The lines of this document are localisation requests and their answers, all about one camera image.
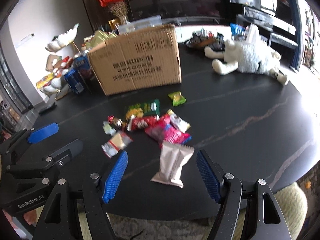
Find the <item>green snack package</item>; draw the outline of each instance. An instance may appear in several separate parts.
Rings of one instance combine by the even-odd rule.
[[[172,99],[172,105],[173,106],[182,105],[187,101],[185,99],[185,97],[181,95],[180,91],[173,92],[173,93],[169,94],[168,96],[169,96],[169,98]]]
[[[128,106],[125,111],[125,118],[130,120],[131,115],[136,117],[143,117],[147,115],[160,115],[160,101],[154,99],[146,103],[138,103],[132,106]]]

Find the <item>blue gripper pad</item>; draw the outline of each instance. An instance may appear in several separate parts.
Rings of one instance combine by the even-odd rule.
[[[41,142],[42,140],[50,137],[51,135],[54,135],[58,131],[59,131],[59,125],[57,123],[49,124],[44,128],[33,131],[28,137],[28,142],[29,143]]]
[[[210,198],[214,199],[216,203],[220,204],[220,184],[200,151],[196,156],[196,164]]]
[[[115,197],[116,191],[122,179],[125,169],[128,165],[128,154],[123,151],[118,158],[115,166],[113,166],[107,180],[104,182],[104,191],[102,200],[105,204],[108,204],[110,199]]]

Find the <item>red package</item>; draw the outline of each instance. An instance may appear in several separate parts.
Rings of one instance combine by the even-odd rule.
[[[192,139],[188,133],[182,133],[170,124],[170,116],[163,115],[158,122],[145,129],[147,135],[157,140],[162,147],[163,141],[170,143],[185,144]]]
[[[150,125],[154,125],[159,120],[159,116],[144,116],[144,117],[131,117],[128,123],[128,131],[134,131],[137,129],[144,129]]]

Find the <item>beige snack wrapper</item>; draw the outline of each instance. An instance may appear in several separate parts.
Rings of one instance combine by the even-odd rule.
[[[189,161],[194,150],[193,147],[164,141],[160,155],[160,171],[151,181],[183,188],[180,179],[182,167]]]

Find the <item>silver bolt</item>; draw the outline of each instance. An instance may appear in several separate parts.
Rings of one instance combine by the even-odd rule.
[[[43,184],[43,185],[49,184],[49,179],[48,179],[48,178],[44,178],[44,179],[42,180],[42,184]]]
[[[58,184],[59,184],[59,185],[63,185],[63,184],[65,184],[65,182],[66,182],[65,179],[59,179],[59,180],[58,180]]]
[[[90,178],[91,179],[97,179],[97,178],[99,178],[99,174],[98,173],[92,173],[91,175],[90,175]]]
[[[233,179],[234,178],[234,176],[231,173],[226,173],[224,176],[226,177],[226,179]]]
[[[259,182],[260,185],[265,185],[266,184],[266,181],[264,179],[259,179],[258,182]]]

